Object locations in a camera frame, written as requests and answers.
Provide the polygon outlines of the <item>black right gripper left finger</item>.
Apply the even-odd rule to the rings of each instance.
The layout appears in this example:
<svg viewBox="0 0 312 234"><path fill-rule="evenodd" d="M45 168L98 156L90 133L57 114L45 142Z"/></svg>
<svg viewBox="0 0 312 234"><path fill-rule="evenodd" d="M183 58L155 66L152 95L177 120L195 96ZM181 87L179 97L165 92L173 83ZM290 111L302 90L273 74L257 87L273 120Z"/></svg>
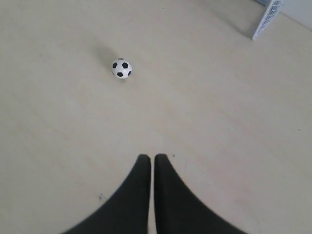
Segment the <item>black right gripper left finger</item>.
<svg viewBox="0 0 312 234"><path fill-rule="evenodd" d="M147 234L151 159L140 154L114 194L66 234Z"/></svg>

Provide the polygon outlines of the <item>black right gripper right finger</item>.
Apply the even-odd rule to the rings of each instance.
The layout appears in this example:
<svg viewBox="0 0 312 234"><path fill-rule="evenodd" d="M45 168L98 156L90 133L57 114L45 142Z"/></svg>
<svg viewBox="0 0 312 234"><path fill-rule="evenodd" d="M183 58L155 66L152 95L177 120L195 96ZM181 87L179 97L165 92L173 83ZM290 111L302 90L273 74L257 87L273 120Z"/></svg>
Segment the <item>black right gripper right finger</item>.
<svg viewBox="0 0 312 234"><path fill-rule="evenodd" d="M158 234L243 234L187 187L166 154L154 160L154 210Z"/></svg>

